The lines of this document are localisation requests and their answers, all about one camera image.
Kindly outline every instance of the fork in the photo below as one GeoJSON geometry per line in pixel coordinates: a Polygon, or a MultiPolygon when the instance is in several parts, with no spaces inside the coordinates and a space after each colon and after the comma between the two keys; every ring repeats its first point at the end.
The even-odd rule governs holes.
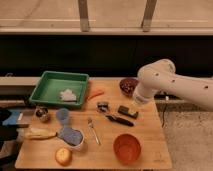
{"type": "Polygon", "coordinates": [[[96,134],[96,131],[94,129],[94,126],[93,126],[93,123],[92,123],[92,119],[88,118],[87,121],[88,121],[88,126],[90,127],[90,129],[92,130],[92,132],[93,132],[93,134],[95,136],[96,142],[98,143],[98,145],[101,145],[101,142],[100,142],[100,140],[99,140],[99,138],[98,138],[98,136],[96,134]]]}

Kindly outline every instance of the toy food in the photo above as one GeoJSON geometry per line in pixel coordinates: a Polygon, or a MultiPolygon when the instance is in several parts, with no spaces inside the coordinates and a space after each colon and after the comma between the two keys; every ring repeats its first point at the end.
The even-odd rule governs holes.
{"type": "Polygon", "coordinates": [[[72,151],[68,148],[59,148],[55,153],[55,160],[62,166],[67,166],[72,160],[72,151]]]}

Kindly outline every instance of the red bowl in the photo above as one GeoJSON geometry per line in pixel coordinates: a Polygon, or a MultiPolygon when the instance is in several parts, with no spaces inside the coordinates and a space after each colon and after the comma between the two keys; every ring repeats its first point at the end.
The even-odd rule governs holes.
{"type": "Polygon", "coordinates": [[[141,154],[141,145],[136,137],[130,134],[119,135],[113,144],[118,160],[127,165],[136,161],[141,154]]]}
{"type": "Polygon", "coordinates": [[[121,92],[125,96],[132,97],[132,94],[133,94],[137,84],[138,84],[138,80],[136,80],[134,78],[124,78],[120,81],[119,87],[121,89],[121,92]]]}

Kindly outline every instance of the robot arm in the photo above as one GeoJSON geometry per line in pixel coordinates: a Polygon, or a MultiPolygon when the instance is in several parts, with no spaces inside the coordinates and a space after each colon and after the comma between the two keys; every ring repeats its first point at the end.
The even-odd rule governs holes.
{"type": "Polygon", "coordinates": [[[168,59],[143,66],[138,79],[133,99],[139,104],[149,102],[161,90],[213,110],[213,80],[177,75],[175,65],[168,59]]]}

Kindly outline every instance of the orange bowl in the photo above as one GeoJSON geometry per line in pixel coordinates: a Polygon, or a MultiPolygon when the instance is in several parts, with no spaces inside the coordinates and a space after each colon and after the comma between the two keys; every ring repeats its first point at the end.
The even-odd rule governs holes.
{"type": "Polygon", "coordinates": [[[141,154],[141,145],[136,137],[130,134],[119,135],[113,144],[118,160],[127,165],[136,161],[141,154]]]}

